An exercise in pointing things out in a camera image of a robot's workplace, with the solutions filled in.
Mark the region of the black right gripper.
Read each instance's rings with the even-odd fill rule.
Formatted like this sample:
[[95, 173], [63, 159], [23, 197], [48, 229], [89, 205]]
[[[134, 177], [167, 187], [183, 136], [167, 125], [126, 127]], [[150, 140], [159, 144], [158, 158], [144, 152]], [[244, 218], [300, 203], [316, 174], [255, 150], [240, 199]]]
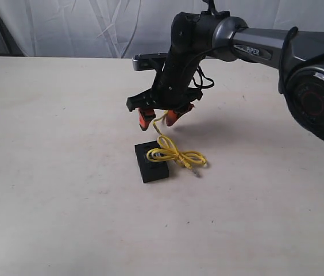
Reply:
[[189, 86], [202, 58], [173, 50], [167, 54], [163, 69], [156, 71], [152, 87], [126, 101], [129, 111], [138, 109], [142, 131], [146, 131], [156, 118], [153, 109], [167, 110], [166, 126], [171, 127], [192, 111], [195, 106], [191, 102], [202, 98], [202, 89]]

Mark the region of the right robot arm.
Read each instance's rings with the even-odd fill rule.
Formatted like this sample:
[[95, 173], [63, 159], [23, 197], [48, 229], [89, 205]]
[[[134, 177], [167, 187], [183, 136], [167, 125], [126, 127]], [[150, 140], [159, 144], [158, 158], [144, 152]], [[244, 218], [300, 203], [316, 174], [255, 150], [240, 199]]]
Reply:
[[138, 110], [147, 129], [154, 110], [168, 112], [172, 125], [202, 97], [202, 85], [190, 87], [205, 57], [260, 63], [278, 70], [279, 93], [295, 121], [324, 141], [324, 32], [255, 29], [229, 12], [181, 12], [171, 26], [168, 53], [137, 55], [136, 71], [155, 70], [150, 89], [129, 97], [126, 106]]

